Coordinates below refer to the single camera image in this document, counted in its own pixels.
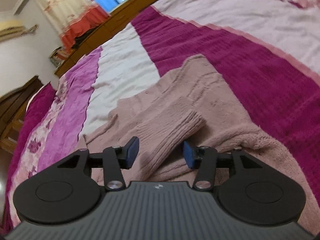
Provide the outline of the dark wooden headboard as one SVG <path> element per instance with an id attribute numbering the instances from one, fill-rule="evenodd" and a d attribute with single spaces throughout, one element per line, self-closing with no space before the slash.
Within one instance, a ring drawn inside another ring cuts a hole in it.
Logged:
<path id="1" fill-rule="evenodd" d="M 22 87 L 1 97 L 1 153 L 13 154 L 24 122 L 27 104 L 42 86 L 39 77 L 35 75 Z"/>

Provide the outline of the books row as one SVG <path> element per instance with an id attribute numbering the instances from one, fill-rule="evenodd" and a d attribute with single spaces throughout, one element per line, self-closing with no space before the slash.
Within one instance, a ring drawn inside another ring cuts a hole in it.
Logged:
<path id="1" fill-rule="evenodd" d="M 71 54 L 74 52 L 74 49 L 68 51 L 63 46 L 56 48 L 50 55 L 50 62 L 54 65 L 55 68 L 61 66 Z"/>

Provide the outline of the wall air conditioner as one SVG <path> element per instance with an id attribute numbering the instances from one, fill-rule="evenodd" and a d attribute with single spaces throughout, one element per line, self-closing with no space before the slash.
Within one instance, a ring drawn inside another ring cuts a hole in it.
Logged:
<path id="1" fill-rule="evenodd" d="M 1 22 L 1 41 L 21 36 L 25 26 L 20 20 L 9 20 Z"/>

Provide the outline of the cream and red curtain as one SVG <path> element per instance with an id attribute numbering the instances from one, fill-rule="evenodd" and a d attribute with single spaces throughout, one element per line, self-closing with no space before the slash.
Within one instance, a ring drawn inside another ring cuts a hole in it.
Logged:
<path id="1" fill-rule="evenodd" d="M 94 0 L 34 0 L 67 51 L 75 39 L 101 25 L 109 14 Z"/>

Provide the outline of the purple floral bedspread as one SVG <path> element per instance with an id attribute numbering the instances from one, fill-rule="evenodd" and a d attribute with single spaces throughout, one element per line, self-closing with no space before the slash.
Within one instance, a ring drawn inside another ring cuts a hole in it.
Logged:
<path id="1" fill-rule="evenodd" d="M 319 205 L 319 9 L 288 0 L 158 0 L 33 98 L 10 166 L 14 191 L 107 123 L 122 99 L 203 55 L 250 119 L 292 154 Z"/>

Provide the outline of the wooden side cabinet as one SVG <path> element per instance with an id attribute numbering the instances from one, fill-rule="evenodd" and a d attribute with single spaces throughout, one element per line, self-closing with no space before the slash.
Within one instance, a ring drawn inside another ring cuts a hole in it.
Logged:
<path id="1" fill-rule="evenodd" d="M 95 28 L 95 30 L 79 44 L 78 48 L 71 52 L 63 64 L 57 67 L 54 74 L 57 77 L 63 76 L 82 56 L 89 54 L 113 38 L 117 33 L 122 31 L 133 18 L 156 1 L 157 0 L 127 0 L 116 7 L 116 9 L 110 12 L 110 17 L 103 24 Z"/>

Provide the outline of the pink knitted cardigan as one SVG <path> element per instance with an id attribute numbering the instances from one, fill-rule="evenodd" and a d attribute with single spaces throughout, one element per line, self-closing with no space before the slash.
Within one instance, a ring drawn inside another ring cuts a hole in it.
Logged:
<path id="1" fill-rule="evenodd" d="M 319 232 L 319 205 L 306 177 L 289 150 L 252 122 L 229 85 L 203 55 L 185 60 L 150 88 L 122 99 L 107 123 L 80 137 L 77 148 L 91 153 L 125 145 L 138 137 L 134 165 L 123 172 L 131 181 L 195 179 L 181 154 L 185 140 L 228 152 L 242 146 L 248 153 L 295 180 L 306 192 L 299 223 Z"/>

